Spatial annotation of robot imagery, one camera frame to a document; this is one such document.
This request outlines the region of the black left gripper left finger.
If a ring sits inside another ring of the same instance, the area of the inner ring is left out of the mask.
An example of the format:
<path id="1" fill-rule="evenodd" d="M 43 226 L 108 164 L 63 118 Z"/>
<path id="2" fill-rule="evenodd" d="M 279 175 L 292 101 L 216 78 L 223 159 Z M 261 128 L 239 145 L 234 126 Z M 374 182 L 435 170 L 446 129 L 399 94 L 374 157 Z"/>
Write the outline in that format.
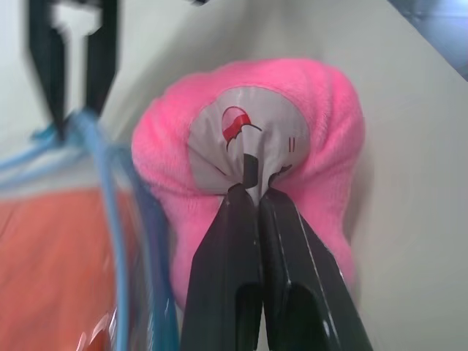
<path id="1" fill-rule="evenodd" d="M 255 351 L 263 307 L 257 212 L 233 186 L 192 260 L 180 351 Z"/>

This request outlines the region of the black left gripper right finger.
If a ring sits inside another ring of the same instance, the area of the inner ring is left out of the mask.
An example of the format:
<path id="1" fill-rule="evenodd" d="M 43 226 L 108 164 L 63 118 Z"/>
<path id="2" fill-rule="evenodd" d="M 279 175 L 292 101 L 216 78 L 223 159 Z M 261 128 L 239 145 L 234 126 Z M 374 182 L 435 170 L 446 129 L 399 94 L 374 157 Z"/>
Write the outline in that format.
<path id="1" fill-rule="evenodd" d="M 270 351 L 373 351 L 335 257 L 283 192 L 259 205 Z"/>

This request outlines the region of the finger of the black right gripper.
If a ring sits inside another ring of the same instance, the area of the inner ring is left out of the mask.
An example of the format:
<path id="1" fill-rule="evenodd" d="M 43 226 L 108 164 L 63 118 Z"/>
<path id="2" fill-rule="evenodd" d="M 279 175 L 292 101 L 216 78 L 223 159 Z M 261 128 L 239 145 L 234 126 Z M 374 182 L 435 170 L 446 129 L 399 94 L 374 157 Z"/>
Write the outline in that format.
<path id="1" fill-rule="evenodd" d="M 27 0 L 28 45 L 59 140 L 65 136 L 65 48 L 53 24 L 56 0 Z"/>
<path id="2" fill-rule="evenodd" d="M 86 107 L 100 115 L 117 71 L 119 0 L 100 0 L 101 26 L 88 35 Z"/>

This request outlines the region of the clear plastic pouch blue trim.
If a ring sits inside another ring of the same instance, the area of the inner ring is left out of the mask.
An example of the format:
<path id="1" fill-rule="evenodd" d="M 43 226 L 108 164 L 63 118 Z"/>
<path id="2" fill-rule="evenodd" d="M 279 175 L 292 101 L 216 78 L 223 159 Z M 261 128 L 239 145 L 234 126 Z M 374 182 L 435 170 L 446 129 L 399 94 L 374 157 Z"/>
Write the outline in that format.
<path id="1" fill-rule="evenodd" d="M 167 222 L 132 164 L 88 111 L 71 118 L 64 141 L 48 128 L 33 146 L 0 161 L 0 200 L 97 189 L 113 257 L 115 309 L 110 351 L 179 351 L 168 282 Z"/>

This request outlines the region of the orange cloth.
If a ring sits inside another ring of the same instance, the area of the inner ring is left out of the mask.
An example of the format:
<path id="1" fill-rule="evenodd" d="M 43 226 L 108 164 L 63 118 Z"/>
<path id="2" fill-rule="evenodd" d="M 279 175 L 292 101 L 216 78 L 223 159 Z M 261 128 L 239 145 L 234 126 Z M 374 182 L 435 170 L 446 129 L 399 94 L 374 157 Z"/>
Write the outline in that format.
<path id="1" fill-rule="evenodd" d="M 97 189 L 0 200 L 0 351 L 110 351 L 114 309 Z"/>

